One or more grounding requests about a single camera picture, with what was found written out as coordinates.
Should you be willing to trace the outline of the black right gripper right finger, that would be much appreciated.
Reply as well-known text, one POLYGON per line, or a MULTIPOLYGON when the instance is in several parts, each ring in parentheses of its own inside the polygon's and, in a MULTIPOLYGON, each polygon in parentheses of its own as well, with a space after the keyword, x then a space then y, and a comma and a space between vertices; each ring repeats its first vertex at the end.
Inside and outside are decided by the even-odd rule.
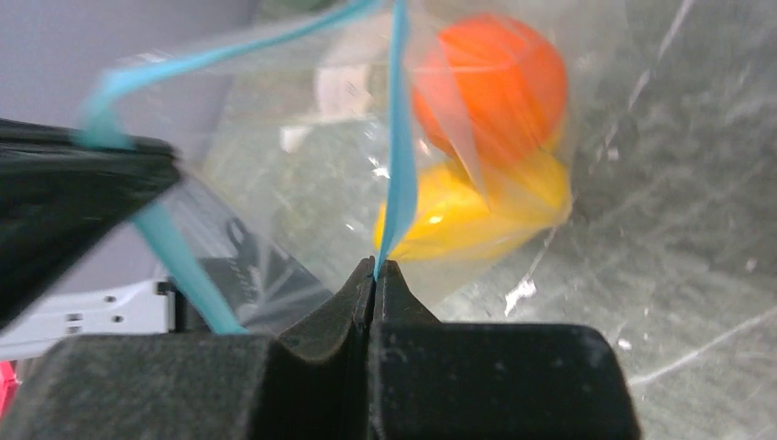
POLYGON ((370 433, 376 439, 637 439, 607 340, 580 324, 443 323, 397 263, 375 285, 370 433))

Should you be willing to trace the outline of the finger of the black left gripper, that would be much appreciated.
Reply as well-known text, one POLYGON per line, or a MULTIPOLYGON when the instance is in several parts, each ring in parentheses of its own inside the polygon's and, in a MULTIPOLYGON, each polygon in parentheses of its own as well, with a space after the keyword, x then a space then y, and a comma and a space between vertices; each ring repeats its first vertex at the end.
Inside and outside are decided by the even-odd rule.
POLYGON ((1 326, 181 179, 173 147, 86 148, 65 127, 1 122, 1 326))

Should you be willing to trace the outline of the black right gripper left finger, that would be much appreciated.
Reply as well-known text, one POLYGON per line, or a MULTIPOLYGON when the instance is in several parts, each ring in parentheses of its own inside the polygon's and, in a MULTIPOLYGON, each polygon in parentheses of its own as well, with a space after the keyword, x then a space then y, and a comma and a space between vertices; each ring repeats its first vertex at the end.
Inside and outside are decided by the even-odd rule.
POLYGON ((50 349, 4 439, 362 439, 375 261, 281 335, 85 335, 50 349))

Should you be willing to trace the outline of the clear zip top bag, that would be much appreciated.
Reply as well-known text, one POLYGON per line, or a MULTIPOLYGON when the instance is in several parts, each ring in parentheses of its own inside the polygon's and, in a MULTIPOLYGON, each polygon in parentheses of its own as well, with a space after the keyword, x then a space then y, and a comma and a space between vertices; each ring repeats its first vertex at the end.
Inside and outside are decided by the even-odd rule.
MULTIPOLYGON (((453 160, 488 197, 484 171, 519 163, 480 160, 470 129, 448 125, 445 154, 412 107, 413 75, 439 32, 485 13, 526 23, 563 56, 556 152, 573 163, 583 116, 629 34, 622 1, 344 1, 309 13, 274 3, 247 27, 107 71, 77 141, 128 149, 132 132, 149 131, 171 142, 183 181, 135 227, 216 334, 284 328, 360 259, 397 261, 387 251, 415 217, 417 169, 453 160)), ((397 262, 424 290, 448 290, 508 253, 397 262)))

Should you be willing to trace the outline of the orange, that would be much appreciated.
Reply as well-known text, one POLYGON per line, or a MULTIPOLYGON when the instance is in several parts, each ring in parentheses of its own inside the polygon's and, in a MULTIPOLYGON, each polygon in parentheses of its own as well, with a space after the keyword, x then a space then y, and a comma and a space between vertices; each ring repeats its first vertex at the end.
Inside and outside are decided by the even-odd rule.
POLYGON ((454 155, 443 126, 468 128, 477 156, 503 168, 558 150, 569 103, 564 58, 510 16, 478 14, 438 34, 439 48, 413 75, 411 102, 435 147, 454 155))

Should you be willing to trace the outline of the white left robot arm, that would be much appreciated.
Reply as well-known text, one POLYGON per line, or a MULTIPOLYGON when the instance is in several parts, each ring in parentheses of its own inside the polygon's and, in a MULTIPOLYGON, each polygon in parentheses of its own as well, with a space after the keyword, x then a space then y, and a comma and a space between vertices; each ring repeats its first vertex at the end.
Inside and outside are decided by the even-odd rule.
POLYGON ((68 129, 1 123, 1 358, 34 358, 67 336, 170 328, 170 298, 151 275, 119 281, 118 257, 78 287, 58 280, 116 227, 180 180, 169 144, 77 146, 68 129))

